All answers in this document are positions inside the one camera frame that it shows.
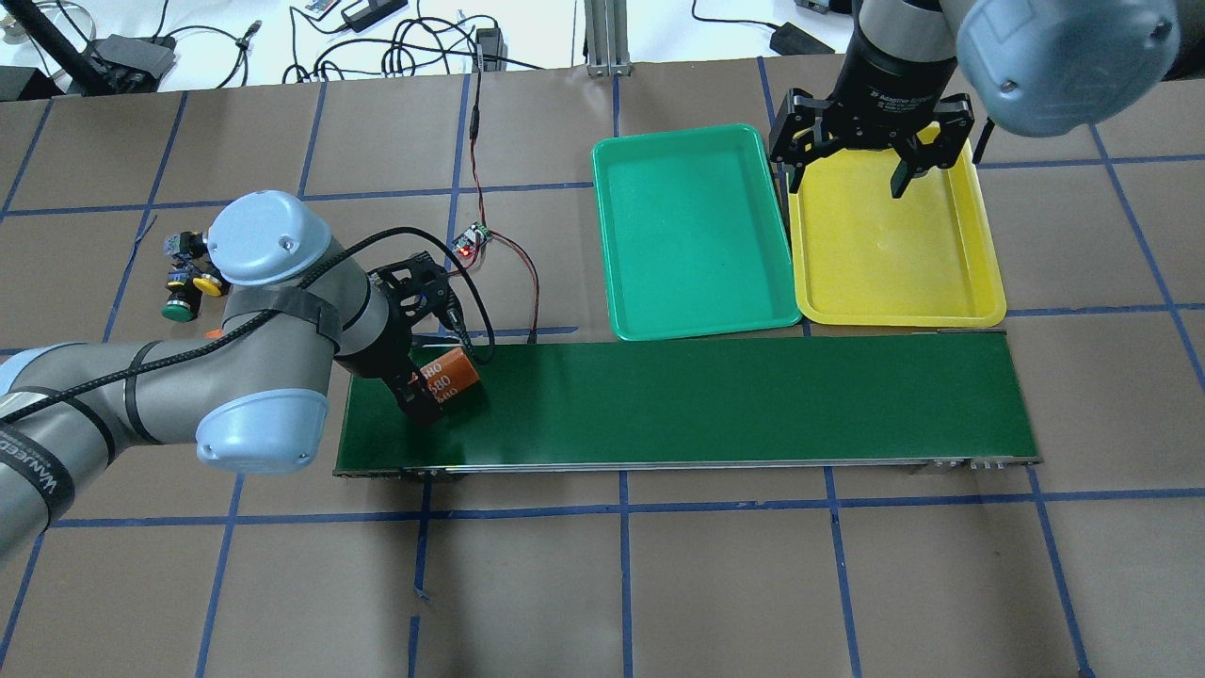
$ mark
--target green tray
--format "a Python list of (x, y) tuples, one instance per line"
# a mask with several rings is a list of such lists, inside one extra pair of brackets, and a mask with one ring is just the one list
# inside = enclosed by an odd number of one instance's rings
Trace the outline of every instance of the green tray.
[(480, 372), (427, 431), (353, 379), (335, 476), (1038, 461), (1001, 332), (505, 346)]
[(600, 141), (594, 190), (621, 338), (799, 322), (787, 235), (752, 126)]

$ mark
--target connector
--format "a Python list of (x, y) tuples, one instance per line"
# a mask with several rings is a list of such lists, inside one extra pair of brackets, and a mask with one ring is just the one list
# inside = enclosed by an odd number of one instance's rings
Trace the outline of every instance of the connector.
[(247, 33), (243, 33), (242, 37), (240, 37), (239, 40), (234, 41), (235, 47), (237, 47), (240, 49), (249, 49), (251, 48), (251, 39), (254, 37), (254, 35), (257, 33), (259, 33), (259, 28), (261, 25), (264, 25), (264, 22), (261, 22), (259, 19), (255, 19), (255, 23), (253, 23), (249, 26), (247, 26)]

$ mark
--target blue tape line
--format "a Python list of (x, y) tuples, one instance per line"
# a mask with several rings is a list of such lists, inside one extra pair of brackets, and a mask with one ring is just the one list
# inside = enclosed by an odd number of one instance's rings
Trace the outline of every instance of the blue tape line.
[(1083, 649), (1083, 638), (1080, 636), (1080, 623), (1076, 621), (1075, 608), (1071, 607), (1071, 592), (1068, 590), (1066, 578), (1063, 576), (1063, 562), (1058, 558), (1058, 547), (1054, 544), (1050, 514), (1046, 513), (1042, 488), (1038, 483), (1038, 472), (1033, 467), (1027, 467), (1025, 473), (1029, 474), (1029, 488), (1034, 494), (1034, 506), (1038, 507), (1038, 520), (1041, 523), (1046, 553), (1051, 559), (1051, 568), (1054, 571), (1054, 585), (1058, 589), (1059, 602), (1063, 603), (1063, 615), (1066, 618), (1066, 629), (1071, 635), (1071, 647), (1075, 648), (1075, 660), (1080, 666), (1081, 674), (1086, 678), (1093, 678), (1092, 667), (1088, 666), (1088, 654)]
[(774, 93), (770, 92), (770, 75), (765, 71), (765, 58), (757, 58), (757, 72), (762, 78), (762, 96), (765, 98), (765, 114), (770, 118), (770, 126), (774, 126)]
[(604, 515), (622, 513), (617, 505), (587, 505), (518, 509), (449, 509), (433, 511), (431, 520), (506, 520), (513, 518), (557, 518), (563, 515)]
[(29, 561), (25, 562), (25, 573), (20, 576), (20, 586), (17, 589), (17, 599), (12, 602), (12, 612), (8, 613), (8, 625), (4, 629), (4, 639), (0, 641), (0, 670), (4, 668), (4, 660), (8, 656), (8, 645), (12, 644), (12, 635), (17, 631), (17, 619), (20, 618), (20, 606), (25, 603), (25, 594), (29, 592), (29, 583), (34, 578), (34, 567), (37, 566), (37, 556), (42, 553), (42, 538), (39, 535), (34, 540), (34, 550), (29, 553)]
[(305, 195), (305, 202), (323, 200), (370, 200), (374, 197), (411, 197), (415, 195), (451, 195), (451, 188), (416, 188), (411, 190), (369, 190), (364, 193), (327, 193), (324, 195)]
[(195, 678), (205, 676), (205, 665), (210, 661), (210, 642), (213, 639), (213, 621), (218, 615), (218, 599), (222, 596), (222, 583), (225, 579), (227, 560), (230, 558), (230, 541), (239, 517), (239, 501), (242, 499), (242, 474), (234, 477), (234, 491), (230, 493), (230, 509), (227, 512), (225, 530), (222, 532), (222, 549), (218, 552), (218, 565), (213, 572), (213, 588), (210, 590), (210, 605), (205, 612), (205, 629), (201, 631), (201, 649), (196, 653)]
[(1145, 164), (1145, 163), (1193, 163), (1205, 160), (1205, 153), (1189, 153), (1186, 155), (1139, 155), (1135, 158), (1115, 158), (1109, 157), (1109, 161), (1115, 165), (1131, 165), (1131, 164)]
[(1105, 314), (1105, 313), (1153, 313), (1164, 312), (1163, 303), (1136, 303), (1131, 306), (1082, 306), (1078, 308), (1010, 308), (1006, 317), (1045, 317), (1062, 314)]
[(318, 105), (313, 110), (313, 125), (310, 128), (310, 142), (305, 147), (305, 161), (301, 164), (301, 181), (298, 182), (298, 197), (305, 195), (305, 184), (310, 181), (310, 163), (313, 161), (313, 147), (318, 143), (318, 125), (322, 123), (322, 106), (327, 102), (327, 81), (318, 87)]
[(161, 518), (64, 518), (52, 530), (81, 527), (178, 527), (183, 525), (225, 525), (222, 515), (165, 515)]
[(1139, 247), (1142, 249), (1142, 255), (1146, 257), (1146, 263), (1151, 266), (1151, 275), (1154, 276), (1154, 282), (1159, 285), (1159, 293), (1163, 294), (1163, 300), (1168, 306), (1168, 312), (1171, 313), (1171, 322), (1176, 324), (1176, 331), (1180, 332), (1180, 342), (1185, 346), (1185, 352), (1188, 354), (1188, 362), (1192, 364), (1193, 372), (1197, 375), (1197, 384), (1200, 387), (1201, 391), (1205, 393), (1205, 369), (1201, 367), (1201, 361), (1197, 355), (1197, 349), (1193, 348), (1192, 337), (1188, 335), (1188, 329), (1185, 326), (1183, 318), (1180, 317), (1180, 309), (1176, 307), (1176, 301), (1171, 297), (1171, 288), (1168, 287), (1168, 281), (1163, 277), (1158, 261), (1154, 260), (1154, 252), (1151, 249), (1151, 244), (1147, 243), (1146, 235), (1142, 232), (1142, 225), (1139, 223), (1138, 216), (1134, 213), (1134, 207), (1130, 205), (1129, 197), (1125, 196), (1125, 189), (1122, 187), (1121, 178), (1117, 176), (1117, 169), (1113, 167), (1112, 158), (1109, 157), (1109, 151), (1105, 148), (1105, 141), (1100, 137), (1100, 130), (1098, 130), (1094, 124), (1088, 125), (1088, 129), (1092, 130), (1092, 138), (1097, 142), (1097, 149), (1100, 151), (1100, 159), (1105, 161), (1105, 171), (1109, 172), (1109, 181), (1113, 184), (1117, 199), (1122, 202), (1122, 208), (1125, 211), (1125, 218), (1129, 219), (1130, 228), (1134, 230), (1134, 237), (1138, 238)]
[(139, 212), (147, 208), (142, 205), (98, 205), (94, 207), (43, 207), (37, 210), (12, 210), (11, 217), (36, 217), (45, 214), (90, 214), (99, 212)]
[(410, 618), (410, 642), (406, 645), (406, 678), (415, 678), (415, 672), (418, 670), (418, 625), (419, 617), (415, 614)]
[(153, 205), (147, 205), (152, 210), (188, 210), (194, 207), (224, 207), (234, 202), (230, 200), (186, 200), (181, 202), (155, 202)]
[(1205, 497), (1205, 488), (1169, 488), (1157, 490), (1078, 490), (1042, 493), (1047, 502), (1103, 502), (1117, 500), (1193, 500)]
[(628, 513), (719, 513), (731, 511), (803, 511), (828, 508), (825, 500), (772, 500), (766, 502), (670, 502), (629, 505)]
[(1099, 158), (1083, 160), (1018, 160), (1013, 163), (980, 163), (977, 169), (1091, 167), (1104, 164)]
[(942, 497), (859, 497), (841, 500), (841, 508), (946, 507), (964, 505), (1016, 505), (1031, 501), (1030, 495), (958, 495)]
[(302, 513), (282, 515), (240, 515), (237, 525), (317, 525), (324, 523), (410, 523), (422, 520), (422, 512)]
[(54, 99), (46, 101), (42, 117), (37, 120), (37, 126), (34, 128), (34, 137), (29, 140), (29, 148), (25, 148), (25, 155), (20, 159), (20, 165), (17, 167), (17, 176), (12, 177), (8, 195), (4, 199), (4, 205), (0, 206), (0, 218), (8, 214), (8, 207), (12, 206), (12, 199), (17, 195), (17, 187), (20, 185), (20, 179), (25, 176), (25, 170), (29, 167), (29, 159), (34, 157), (34, 147), (37, 146), (37, 140), (42, 136), (42, 129), (46, 126), (46, 119), (51, 117), (51, 106), (53, 105)]
[[(460, 201), (460, 155), (464, 155), (464, 120), (469, 116), (469, 73), (464, 76), (464, 84), (460, 87), (460, 113), (457, 116), (457, 128), (455, 128), (455, 155), (452, 163), (452, 190), (448, 193), (452, 199), (448, 200), (448, 230), (447, 237), (443, 240), (446, 244), (452, 246), (452, 238), (455, 237), (455, 216), (457, 207)], [(449, 267), (452, 260), (443, 255), (443, 267)]]
[(423, 591), (423, 584), (427, 582), (427, 535), (431, 525), (431, 479), (428, 478), (423, 482), (423, 503), (421, 509), (422, 518), (418, 520), (418, 546), (416, 547), (415, 555), (415, 592), (422, 600), (428, 600), (427, 594)]
[(619, 75), (611, 76), (611, 136), (619, 136)]
[(564, 183), (518, 183), (515, 185), (484, 185), (482, 193), (512, 193), (516, 190), (565, 190), (594, 188), (593, 181), (566, 181)]
[[(628, 472), (619, 472), (619, 506), (628, 507)], [(623, 678), (633, 678), (631, 641), (631, 517), (627, 511), (619, 514), (619, 572), (623, 597)]]
[(171, 132), (167, 134), (167, 145), (163, 149), (163, 155), (159, 158), (159, 169), (155, 170), (154, 182), (151, 183), (151, 195), (147, 197), (146, 208), (142, 210), (142, 219), (139, 222), (139, 230), (134, 235), (134, 243), (130, 246), (130, 255), (125, 259), (125, 269), (122, 271), (122, 279), (117, 283), (117, 293), (113, 295), (113, 305), (108, 308), (108, 318), (105, 320), (105, 332), (101, 336), (101, 342), (108, 342), (108, 337), (113, 334), (113, 325), (117, 323), (117, 312), (122, 306), (122, 297), (125, 295), (125, 285), (130, 282), (130, 272), (134, 271), (134, 260), (139, 255), (139, 247), (142, 244), (142, 238), (146, 237), (147, 231), (151, 229), (151, 210), (154, 204), (155, 195), (159, 194), (159, 184), (163, 183), (163, 173), (167, 169), (167, 160), (171, 158), (171, 148), (176, 145), (176, 134), (180, 131), (180, 123), (184, 118), (184, 106), (188, 105), (188, 92), (183, 92), (180, 95), (180, 105), (176, 107), (176, 119), (171, 123)]
[(858, 633), (853, 624), (853, 599), (850, 595), (850, 573), (845, 566), (845, 540), (841, 537), (841, 501), (836, 496), (833, 467), (824, 467), (824, 494), (828, 497), (829, 525), (833, 529), (833, 553), (836, 556), (836, 583), (841, 590), (841, 613), (845, 617), (845, 638), (850, 645), (850, 671), (853, 678), (862, 678), (862, 655), (858, 653)]

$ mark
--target black power brick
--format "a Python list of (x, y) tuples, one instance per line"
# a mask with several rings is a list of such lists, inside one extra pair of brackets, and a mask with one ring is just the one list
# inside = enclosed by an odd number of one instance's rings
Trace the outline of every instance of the black power brick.
[(770, 49), (783, 54), (831, 54), (833, 48), (793, 23), (784, 23), (770, 36)]

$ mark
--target power adapter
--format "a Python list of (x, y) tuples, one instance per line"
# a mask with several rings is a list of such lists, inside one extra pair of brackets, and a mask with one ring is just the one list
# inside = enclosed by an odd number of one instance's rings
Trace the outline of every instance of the power adapter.
[(408, 5), (410, 0), (363, 0), (360, 4), (364, 7), (352, 13), (347, 13), (347, 10), (340, 10), (347, 28), (355, 33), (364, 33), (372, 24)]
[[(502, 42), (502, 29), (478, 28), (477, 47), (481, 49), (481, 70), (487, 72), (502, 70), (506, 65), (506, 61), (499, 60), (499, 57), (506, 58), (506, 43)], [(474, 72), (477, 71), (477, 61), (472, 63), (472, 70)]]
[(831, 54), (834, 52), (831, 47), (790, 22), (774, 30), (774, 35), (770, 36), (770, 49), (782, 55)]

